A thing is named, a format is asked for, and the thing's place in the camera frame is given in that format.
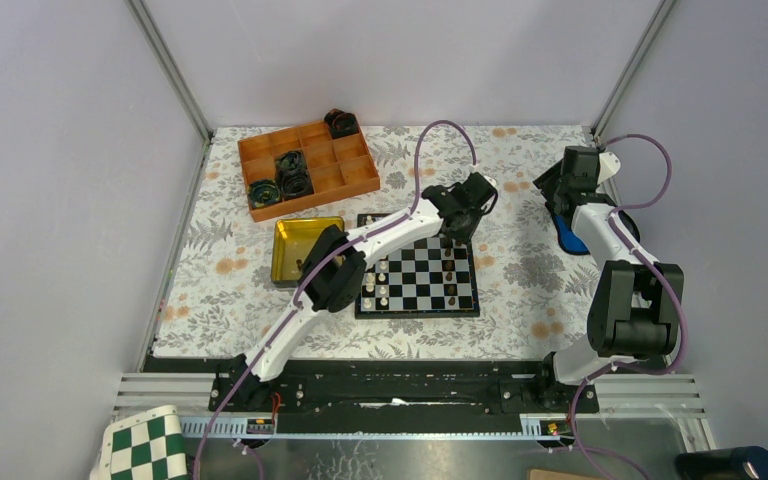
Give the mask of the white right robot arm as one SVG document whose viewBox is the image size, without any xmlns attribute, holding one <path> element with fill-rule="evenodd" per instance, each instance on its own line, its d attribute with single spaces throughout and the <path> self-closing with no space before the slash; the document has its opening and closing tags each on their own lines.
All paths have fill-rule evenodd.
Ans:
<svg viewBox="0 0 768 480">
<path fill-rule="evenodd" d="M 678 342 L 684 274 L 648 253 L 600 185 L 620 167 L 610 152 L 568 146 L 534 184 L 546 200 L 559 239 L 576 238 L 600 267 L 586 333 L 550 354 L 551 374 L 533 386 L 535 402 L 557 412 L 573 398 L 572 385 L 604 368 L 670 354 Z"/>
</svg>

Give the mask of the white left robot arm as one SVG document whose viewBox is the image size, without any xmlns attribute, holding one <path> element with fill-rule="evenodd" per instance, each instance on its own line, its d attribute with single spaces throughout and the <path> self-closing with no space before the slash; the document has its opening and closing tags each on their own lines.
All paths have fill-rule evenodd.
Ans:
<svg viewBox="0 0 768 480">
<path fill-rule="evenodd" d="M 379 260 L 418 240 L 442 234 L 471 239 L 498 199 L 496 183 L 473 172 L 451 186 L 432 185 L 414 202 L 371 224 L 341 231 L 328 227 L 314 243 L 300 285 L 279 318 L 244 354 L 244 370 L 232 398 L 248 411 L 269 401 L 268 381 L 283 371 L 290 355 L 325 316 L 350 306 L 360 294 L 365 272 Z"/>
</svg>

